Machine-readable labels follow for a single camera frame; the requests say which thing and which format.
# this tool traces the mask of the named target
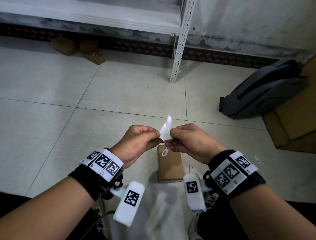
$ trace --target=small cardboard box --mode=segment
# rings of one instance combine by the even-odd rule
[[[168,154],[162,157],[163,145],[157,147],[159,182],[181,182],[184,177],[181,153],[169,150]]]

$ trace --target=patterned baseboard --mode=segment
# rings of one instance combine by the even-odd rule
[[[172,56],[173,46],[168,44],[150,43],[100,35],[65,32],[59,30],[0,23],[0,35],[2,36],[50,41],[51,38],[55,38],[60,34],[62,34],[64,37],[74,40],[77,44],[79,44],[82,40],[97,40],[99,41],[99,47],[102,49],[148,54],[168,58],[171,58]],[[184,48],[182,59],[249,68],[261,68],[271,65],[277,61],[277,59],[273,58],[249,56],[193,47]]]

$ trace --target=brown block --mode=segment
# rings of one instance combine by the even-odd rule
[[[105,58],[103,57],[103,55],[98,53],[85,54],[84,57],[97,65],[105,62]]]
[[[83,40],[79,47],[82,54],[93,54],[100,51],[98,41]]]
[[[51,43],[54,49],[67,56],[78,51],[75,42],[63,36],[51,39]]]
[[[181,153],[169,150],[164,157],[161,156],[164,150],[163,145],[157,147],[159,182],[180,182],[184,177]]]

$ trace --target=forearm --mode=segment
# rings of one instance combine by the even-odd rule
[[[249,239],[315,239],[316,227],[266,185],[230,201]]]
[[[67,177],[0,219],[0,239],[66,239],[94,200]]]

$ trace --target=white floor tile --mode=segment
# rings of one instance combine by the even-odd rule
[[[105,51],[79,107],[186,120],[185,83],[170,84],[171,60]]]
[[[26,194],[73,111],[0,99],[0,192]]]
[[[49,42],[0,37],[0,98],[76,107],[98,67]]]
[[[48,189],[73,171],[80,160],[96,148],[111,147],[124,135],[129,126],[148,125],[160,129],[165,118],[148,117],[126,113],[77,108],[35,179],[27,196],[34,197]],[[173,120],[173,126],[186,121]],[[188,156],[183,155],[184,166]],[[156,149],[145,152],[135,164],[124,171],[123,183],[138,181],[144,185],[157,183]]]
[[[241,151],[259,168],[258,171],[267,181],[267,185],[285,200],[316,203],[316,194],[312,191],[316,188],[316,171],[313,168],[316,154],[278,150],[266,130],[198,122],[195,124],[227,148]],[[205,164],[191,157],[189,161],[191,173],[196,172],[202,177],[208,170]]]
[[[185,76],[187,120],[266,129],[261,117],[233,120],[218,111],[219,98],[229,95],[256,69],[184,61],[195,68]]]

